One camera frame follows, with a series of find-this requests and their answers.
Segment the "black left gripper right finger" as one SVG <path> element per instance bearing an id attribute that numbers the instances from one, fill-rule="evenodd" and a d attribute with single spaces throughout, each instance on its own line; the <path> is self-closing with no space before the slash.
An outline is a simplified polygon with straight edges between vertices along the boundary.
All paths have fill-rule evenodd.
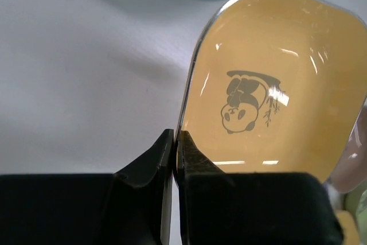
<path id="1" fill-rule="evenodd" d="M 183 244 L 342 244 L 324 186 L 301 172 L 225 173 L 188 131 L 177 139 Z"/>

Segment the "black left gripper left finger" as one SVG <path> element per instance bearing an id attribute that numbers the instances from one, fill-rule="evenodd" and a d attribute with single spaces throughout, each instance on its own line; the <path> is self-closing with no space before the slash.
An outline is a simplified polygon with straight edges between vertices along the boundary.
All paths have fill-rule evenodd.
<path id="1" fill-rule="evenodd" d="M 1 176 L 2 244 L 168 244 L 174 131 L 116 173 Z"/>

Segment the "orange panda plate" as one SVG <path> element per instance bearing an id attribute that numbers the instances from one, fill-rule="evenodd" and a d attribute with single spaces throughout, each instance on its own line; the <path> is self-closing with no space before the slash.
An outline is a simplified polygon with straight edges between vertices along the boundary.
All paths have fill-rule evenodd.
<path id="1" fill-rule="evenodd" d="M 366 98 L 366 24 L 323 0 L 229 0 L 192 57 L 178 135 L 226 173 L 329 178 Z"/>

